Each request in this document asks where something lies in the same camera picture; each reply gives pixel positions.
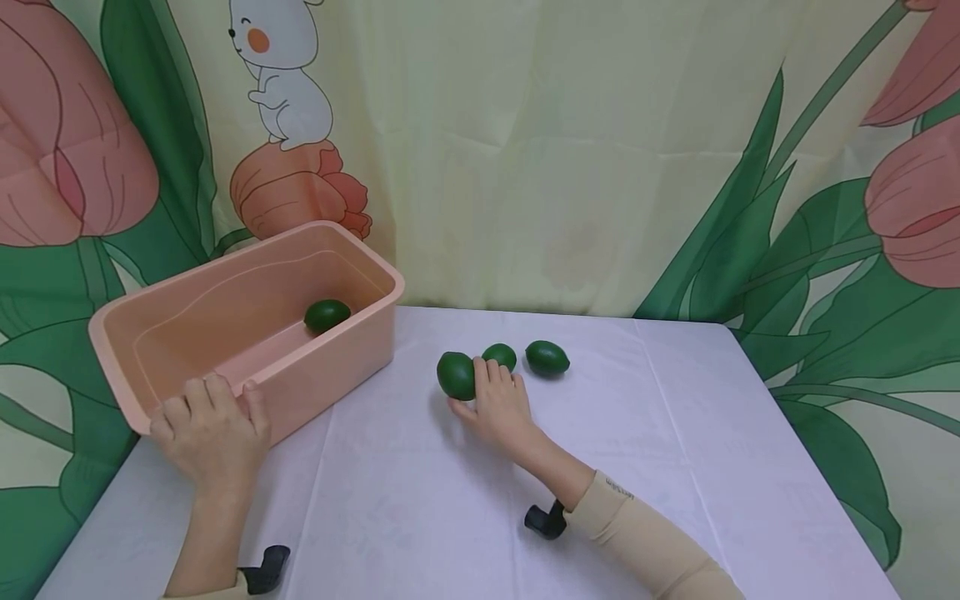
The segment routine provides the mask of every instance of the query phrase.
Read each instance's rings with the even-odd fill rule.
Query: white tablecloth
[[[266,546],[292,548],[269,597],[646,597],[574,532],[547,542],[524,529],[552,496],[444,404],[444,351],[521,354],[546,339],[572,367],[558,381],[528,374],[537,422],[686,530],[748,598],[897,598],[724,327],[400,308],[396,328],[389,367],[270,453],[242,550],[258,565]],[[38,597],[159,596],[189,505],[186,481],[142,440]]]

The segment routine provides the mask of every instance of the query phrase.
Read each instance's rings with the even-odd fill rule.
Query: printed fabric backdrop
[[[106,302],[310,220],[406,303],[727,324],[960,588],[960,0],[0,0],[0,598],[130,451]]]

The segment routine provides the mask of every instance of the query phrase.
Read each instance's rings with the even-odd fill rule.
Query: black clip
[[[527,511],[527,516],[523,518],[523,526],[537,532],[547,541],[559,538],[560,534],[566,529],[564,505],[560,503],[560,500],[554,500],[549,513],[545,513],[537,505],[531,506],[530,510]]]
[[[241,566],[240,570],[247,578],[247,593],[258,596],[271,592],[280,585],[283,566],[290,558],[287,546],[270,546],[263,551],[263,563],[260,566]]]

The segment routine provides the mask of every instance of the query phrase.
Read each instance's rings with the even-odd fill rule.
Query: beige sleeve
[[[199,596],[188,596],[177,598],[176,600],[250,600],[251,596],[247,594],[247,578],[243,573],[237,571],[237,583],[230,589],[221,589],[220,591],[211,591]],[[174,600],[163,596],[160,600]]]
[[[596,472],[566,521],[610,551],[655,600],[742,600],[733,579],[679,527]]]

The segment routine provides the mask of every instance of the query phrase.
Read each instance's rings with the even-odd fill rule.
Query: right hand
[[[263,392],[244,386],[244,415],[227,380],[211,374],[186,382],[182,396],[154,412],[150,435],[164,456],[196,486],[198,497],[252,494],[270,448],[270,419]]]
[[[474,358],[473,368],[476,409],[454,398],[446,402],[467,428],[519,463],[524,450],[542,435],[530,414],[523,377],[493,360]]]

